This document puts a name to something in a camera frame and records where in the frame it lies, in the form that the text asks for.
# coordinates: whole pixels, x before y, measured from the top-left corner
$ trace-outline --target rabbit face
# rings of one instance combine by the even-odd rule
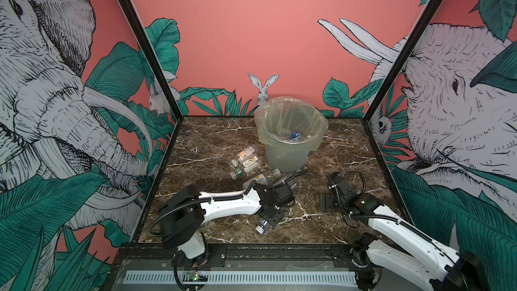
[[[271,86],[273,83],[275,83],[276,80],[278,80],[278,74],[272,75],[268,78],[266,81],[266,84],[262,87],[262,83],[260,82],[259,78],[257,78],[255,75],[248,73],[248,76],[250,77],[251,84],[258,88],[258,105],[261,106],[266,103],[266,101],[269,99],[269,94],[267,93],[267,88]]]

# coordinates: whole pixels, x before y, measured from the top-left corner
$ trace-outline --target rabbit ear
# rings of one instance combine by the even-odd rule
[[[266,81],[264,88],[267,88],[270,85],[274,84],[276,80],[278,80],[278,74],[270,76],[269,79]]]
[[[253,75],[251,73],[248,73],[248,76],[250,77],[252,85],[254,85],[255,87],[257,87],[259,89],[262,88],[262,83],[260,82],[259,78],[257,78],[255,75]]]

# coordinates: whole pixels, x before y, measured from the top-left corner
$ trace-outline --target elephant ear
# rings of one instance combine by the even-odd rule
[[[89,0],[28,0],[63,61],[81,75],[90,57],[95,15]]]
[[[470,87],[486,84],[517,93],[517,42],[510,44],[484,67],[470,82]]]

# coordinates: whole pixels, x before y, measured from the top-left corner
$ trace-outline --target trash can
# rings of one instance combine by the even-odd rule
[[[309,151],[316,151],[328,129],[328,120],[308,103],[288,96],[268,100],[255,111],[258,140],[266,147],[266,160],[282,173],[299,170]],[[282,139],[282,128],[301,133],[303,141]]]

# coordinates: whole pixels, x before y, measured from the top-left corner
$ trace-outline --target brown marble surface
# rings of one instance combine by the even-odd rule
[[[264,146],[257,139],[253,118],[185,118],[165,174],[146,218],[141,243],[159,243],[158,237],[145,233],[157,217],[158,209],[176,192],[189,184],[200,191],[228,192],[242,189],[249,180],[232,180],[229,160],[250,144],[256,144],[263,164],[259,171],[269,169],[265,164]],[[201,227],[209,243],[352,243],[362,233],[382,237],[363,224],[348,227],[336,213],[321,213],[319,195],[328,192],[326,172],[360,171],[366,178],[366,191],[378,197],[399,213],[386,185],[366,133],[359,120],[329,119],[328,132],[316,152],[310,152],[306,162],[309,174],[297,178],[296,204],[284,220],[267,234],[260,235],[255,226],[259,216],[231,216],[212,220]],[[352,186],[361,190],[358,176],[346,176]]]

